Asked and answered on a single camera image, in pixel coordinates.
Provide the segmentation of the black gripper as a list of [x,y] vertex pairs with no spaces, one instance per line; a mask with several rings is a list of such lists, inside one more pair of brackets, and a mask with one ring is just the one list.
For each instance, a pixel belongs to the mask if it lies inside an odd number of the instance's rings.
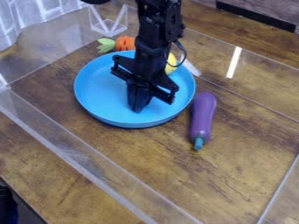
[[173,103],[179,86],[164,71],[148,77],[135,71],[132,58],[117,54],[112,60],[111,73],[127,83],[127,103],[133,111],[140,113],[153,97],[167,104]]

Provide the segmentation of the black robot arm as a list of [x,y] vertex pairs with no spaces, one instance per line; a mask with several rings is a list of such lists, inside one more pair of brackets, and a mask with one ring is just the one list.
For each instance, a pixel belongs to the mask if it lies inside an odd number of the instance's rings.
[[172,104],[179,86],[165,74],[171,45],[185,49],[179,42],[185,25],[181,0],[135,0],[139,32],[135,37],[135,57],[115,55],[111,73],[125,81],[127,104],[139,113],[152,98]]

